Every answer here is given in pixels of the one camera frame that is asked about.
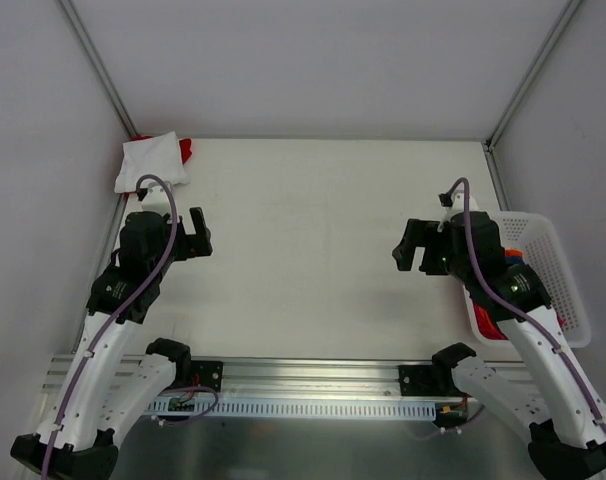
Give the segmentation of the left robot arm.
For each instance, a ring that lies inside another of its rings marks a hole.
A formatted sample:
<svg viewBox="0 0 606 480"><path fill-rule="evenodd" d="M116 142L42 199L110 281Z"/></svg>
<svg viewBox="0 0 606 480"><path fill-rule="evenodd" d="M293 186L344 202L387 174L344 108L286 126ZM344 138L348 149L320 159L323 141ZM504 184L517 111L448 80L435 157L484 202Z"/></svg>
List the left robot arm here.
<svg viewBox="0 0 606 480"><path fill-rule="evenodd" d="M158 338L130 379L110 391L170 265L213 252L202 209L193 207L189 215L191 234L169 208L126 217L118 248L92 284L83 332L59 394L37 430L17 436L10 451L41 478L109 478L120 445L148 404L166 389L193 387L189 346Z"/></svg>

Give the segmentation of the aluminium mounting rail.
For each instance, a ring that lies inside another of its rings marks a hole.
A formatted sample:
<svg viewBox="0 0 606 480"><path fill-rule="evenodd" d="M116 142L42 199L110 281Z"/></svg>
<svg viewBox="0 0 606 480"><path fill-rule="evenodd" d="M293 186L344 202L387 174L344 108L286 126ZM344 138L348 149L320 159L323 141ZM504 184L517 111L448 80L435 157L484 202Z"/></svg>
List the aluminium mounting rail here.
<svg viewBox="0 0 606 480"><path fill-rule="evenodd" d="M125 355L111 377L110 389L122 386L142 359L140 355ZM223 363L220 393L224 397L278 399L396 400L401 398L399 367L428 367L431 363L429 360L193 359ZM71 363L72 355L53 357L42 385L43 393L58 392ZM487 360L486 363L520 391L540 396L523 363Z"/></svg>

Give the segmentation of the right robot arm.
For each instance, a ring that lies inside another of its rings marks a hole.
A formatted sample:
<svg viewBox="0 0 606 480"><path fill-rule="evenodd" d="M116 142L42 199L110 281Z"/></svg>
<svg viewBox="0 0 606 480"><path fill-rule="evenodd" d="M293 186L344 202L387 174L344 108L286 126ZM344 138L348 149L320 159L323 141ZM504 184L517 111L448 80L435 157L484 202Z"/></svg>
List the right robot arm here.
<svg viewBox="0 0 606 480"><path fill-rule="evenodd" d="M606 470L606 404L570 349L542 280L507 254L497 223L485 212L410 219L392 252L398 270L411 270L418 248L420 272L462 283L513 345L540 397L512 385L463 343L433 355L432 387L478 400L522 438L546 479L590 479Z"/></svg>

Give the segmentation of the blue printed t-shirt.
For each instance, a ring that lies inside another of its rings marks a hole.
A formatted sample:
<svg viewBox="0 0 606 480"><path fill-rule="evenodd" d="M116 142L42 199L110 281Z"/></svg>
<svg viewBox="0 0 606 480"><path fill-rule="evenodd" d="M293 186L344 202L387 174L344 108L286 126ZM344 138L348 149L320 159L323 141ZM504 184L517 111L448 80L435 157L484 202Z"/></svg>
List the blue printed t-shirt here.
<svg viewBox="0 0 606 480"><path fill-rule="evenodd" d="M525 264L523 258L519 257L519 256L507 256L505 258L505 262L506 262L506 264L508 266L524 265Z"/></svg>

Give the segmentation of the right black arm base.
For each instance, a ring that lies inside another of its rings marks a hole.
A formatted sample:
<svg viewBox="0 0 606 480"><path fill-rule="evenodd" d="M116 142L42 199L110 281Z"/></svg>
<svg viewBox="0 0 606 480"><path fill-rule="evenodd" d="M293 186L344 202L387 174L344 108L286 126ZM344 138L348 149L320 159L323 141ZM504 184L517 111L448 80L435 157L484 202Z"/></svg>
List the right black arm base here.
<svg viewBox="0 0 606 480"><path fill-rule="evenodd" d="M433 397L442 395L431 365L399 365L397 370L399 390L403 397Z"/></svg>

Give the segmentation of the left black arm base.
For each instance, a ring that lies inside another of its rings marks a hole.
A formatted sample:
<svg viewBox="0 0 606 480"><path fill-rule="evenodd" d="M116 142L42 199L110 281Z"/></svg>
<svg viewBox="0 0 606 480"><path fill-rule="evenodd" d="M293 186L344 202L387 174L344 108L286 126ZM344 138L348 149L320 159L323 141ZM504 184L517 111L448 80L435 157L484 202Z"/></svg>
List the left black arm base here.
<svg viewBox="0 0 606 480"><path fill-rule="evenodd" d="M192 360L187 386L208 387L219 393L224 378L224 363L218 360Z"/></svg>

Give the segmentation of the white plastic laundry basket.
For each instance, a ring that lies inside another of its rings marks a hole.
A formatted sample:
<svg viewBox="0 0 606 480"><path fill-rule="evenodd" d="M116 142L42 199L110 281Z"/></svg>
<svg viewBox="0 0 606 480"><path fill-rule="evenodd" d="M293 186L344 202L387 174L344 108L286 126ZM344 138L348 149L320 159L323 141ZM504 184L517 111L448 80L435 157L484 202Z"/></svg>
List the white plastic laundry basket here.
<svg viewBox="0 0 606 480"><path fill-rule="evenodd" d="M520 250L524 262L542 280L569 346L587 346L592 338L590 321L551 221L542 215L514 211L494 211L489 216L499 227L502 246Z"/></svg>

